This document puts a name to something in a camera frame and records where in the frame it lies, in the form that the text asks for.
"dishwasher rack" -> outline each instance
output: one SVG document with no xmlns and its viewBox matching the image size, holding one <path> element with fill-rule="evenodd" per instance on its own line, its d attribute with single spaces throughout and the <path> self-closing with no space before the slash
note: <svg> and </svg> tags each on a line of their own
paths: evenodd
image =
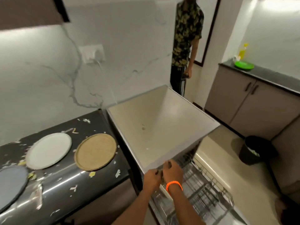
<svg viewBox="0 0 300 225">
<path fill-rule="evenodd" d="M 233 208 L 232 196 L 204 167 L 193 162 L 192 155 L 186 154 L 176 161 L 184 172 L 183 192 L 194 210 L 207 225 L 218 224 Z M 173 201 L 161 190 L 153 194 L 152 200 L 164 224 L 179 224 Z"/>
</svg>

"cabinet handle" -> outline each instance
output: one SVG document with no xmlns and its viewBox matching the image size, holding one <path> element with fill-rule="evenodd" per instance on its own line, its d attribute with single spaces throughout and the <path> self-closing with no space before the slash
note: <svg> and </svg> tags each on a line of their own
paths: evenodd
<svg viewBox="0 0 300 225">
<path fill-rule="evenodd" d="M 251 92 L 251 95 L 254 94 L 254 92 L 256 91 L 256 89 L 258 88 L 258 86 L 259 86 L 259 85 L 256 85 L 256 86 L 254 87 L 253 91 Z"/>
<path fill-rule="evenodd" d="M 245 91 L 248 91 L 248 89 L 249 89 L 249 87 L 250 87 L 251 84 L 252 84 L 252 82 L 250 82 L 250 83 L 247 85 Z"/>
</svg>

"dishwasher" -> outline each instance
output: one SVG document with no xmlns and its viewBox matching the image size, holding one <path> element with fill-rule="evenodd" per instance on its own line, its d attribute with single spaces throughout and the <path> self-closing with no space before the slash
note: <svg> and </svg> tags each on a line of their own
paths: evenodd
<svg viewBox="0 0 300 225">
<path fill-rule="evenodd" d="M 166 85 L 114 105 L 107 114 L 135 180 L 140 180 L 138 191 L 149 169 L 162 169 L 163 162 L 173 158 L 184 171 L 183 192 L 204 222 L 232 224 L 227 221 L 234 207 L 230 193 L 193 160 L 201 140 L 220 125 L 216 120 Z M 165 187 L 163 182 L 149 204 L 160 225 L 176 225 Z"/>
</svg>

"floral shirt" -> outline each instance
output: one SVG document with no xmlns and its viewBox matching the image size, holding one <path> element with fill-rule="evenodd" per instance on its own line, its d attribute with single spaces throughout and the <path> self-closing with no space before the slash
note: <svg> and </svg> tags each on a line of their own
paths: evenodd
<svg viewBox="0 0 300 225">
<path fill-rule="evenodd" d="M 183 10 L 184 1 L 177 4 L 172 65 L 186 67 L 194 39 L 200 39 L 204 14 L 195 3 Z"/>
</svg>

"short sleeve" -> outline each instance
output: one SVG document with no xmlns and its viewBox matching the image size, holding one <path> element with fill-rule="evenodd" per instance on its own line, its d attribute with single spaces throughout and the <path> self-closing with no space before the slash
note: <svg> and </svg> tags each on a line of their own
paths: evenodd
<svg viewBox="0 0 300 225">
<path fill-rule="evenodd" d="M 203 22 L 204 22 L 204 14 L 203 14 L 202 11 L 200 11 L 200 14 L 198 16 L 198 21 L 195 24 L 196 32 L 195 32 L 195 38 L 194 39 L 201 39 L 202 38 Z"/>
</svg>

